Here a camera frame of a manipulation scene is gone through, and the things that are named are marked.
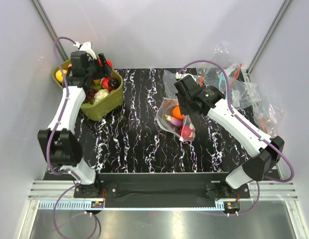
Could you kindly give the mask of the orange tangerine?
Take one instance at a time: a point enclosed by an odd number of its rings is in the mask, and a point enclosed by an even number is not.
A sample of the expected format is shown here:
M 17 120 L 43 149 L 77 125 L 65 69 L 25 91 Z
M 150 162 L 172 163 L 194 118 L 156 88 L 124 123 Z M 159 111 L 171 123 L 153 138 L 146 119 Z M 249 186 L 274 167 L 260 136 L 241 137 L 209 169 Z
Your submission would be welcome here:
M 172 116 L 176 119 L 183 120 L 184 116 L 181 114 L 180 107 L 175 106 L 172 110 Z

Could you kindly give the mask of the purple onion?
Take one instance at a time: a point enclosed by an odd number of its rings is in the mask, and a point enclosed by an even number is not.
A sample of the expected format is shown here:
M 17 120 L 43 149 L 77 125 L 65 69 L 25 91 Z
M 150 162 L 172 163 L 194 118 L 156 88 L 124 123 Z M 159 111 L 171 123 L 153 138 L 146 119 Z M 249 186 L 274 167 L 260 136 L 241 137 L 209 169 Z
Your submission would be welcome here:
M 182 127 L 183 126 L 183 120 L 176 119 L 170 115 L 165 115 L 166 120 L 171 123 L 172 125 L 176 127 Z

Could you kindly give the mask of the dotted clear zip bag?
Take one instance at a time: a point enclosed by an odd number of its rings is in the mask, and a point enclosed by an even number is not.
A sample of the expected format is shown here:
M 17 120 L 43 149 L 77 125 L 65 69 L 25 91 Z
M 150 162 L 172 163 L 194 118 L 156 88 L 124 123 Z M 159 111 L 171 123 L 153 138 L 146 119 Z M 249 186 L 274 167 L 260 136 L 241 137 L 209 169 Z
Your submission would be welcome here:
M 196 137 L 196 128 L 189 116 L 183 116 L 177 99 L 163 98 L 156 114 L 161 129 L 175 135 L 181 142 L 192 142 Z

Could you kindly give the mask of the red apple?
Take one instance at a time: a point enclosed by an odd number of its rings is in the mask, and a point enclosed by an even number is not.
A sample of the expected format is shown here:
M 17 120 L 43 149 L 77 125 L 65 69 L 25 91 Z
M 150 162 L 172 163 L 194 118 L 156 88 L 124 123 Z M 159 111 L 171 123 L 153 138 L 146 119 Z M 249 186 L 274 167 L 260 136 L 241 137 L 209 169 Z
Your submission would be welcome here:
M 180 140 L 181 141 L 192 141 L 196 136 L 196 130 L 194 125 L 191 123 L 185 125 L 180 129 Z

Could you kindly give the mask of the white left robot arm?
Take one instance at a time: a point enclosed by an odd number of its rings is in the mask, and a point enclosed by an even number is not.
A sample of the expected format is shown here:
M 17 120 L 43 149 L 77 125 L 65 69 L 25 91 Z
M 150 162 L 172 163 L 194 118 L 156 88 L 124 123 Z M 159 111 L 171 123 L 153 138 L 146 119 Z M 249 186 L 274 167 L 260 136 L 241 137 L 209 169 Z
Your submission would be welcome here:
M 83 150 L 75 137 L 75 122 L 86 94 L 94 80 L 110 77 L 112 68 L 104 54 L 97 58 L 79 50 L 71 53 L 71 67 L 63 76 L 62 99 L 57 112 L 46 130 L 40 130 L 37 138 L 49 169 L 56 175 L 68 173 L 85 185 L 91 197 L 102 193 L 96 172 L 83 160 Z

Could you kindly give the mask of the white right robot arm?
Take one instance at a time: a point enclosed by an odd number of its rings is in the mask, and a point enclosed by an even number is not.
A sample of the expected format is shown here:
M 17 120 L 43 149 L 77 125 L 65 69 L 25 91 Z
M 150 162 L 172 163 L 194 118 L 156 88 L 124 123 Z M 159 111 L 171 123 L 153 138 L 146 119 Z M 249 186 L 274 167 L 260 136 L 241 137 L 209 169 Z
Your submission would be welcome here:
M 272 138 L 242 116 L 214 86 L 201 87 L 187 74 L 176 81 L 176 96 L 183 115 L 197 113 L 220 124 L 246 150 L 249 160 L 232 170 L 221 184 L 221 192 L 233 197 L 239 187 L 252 180 L 262 181 L 279 162 L 284 140 Z

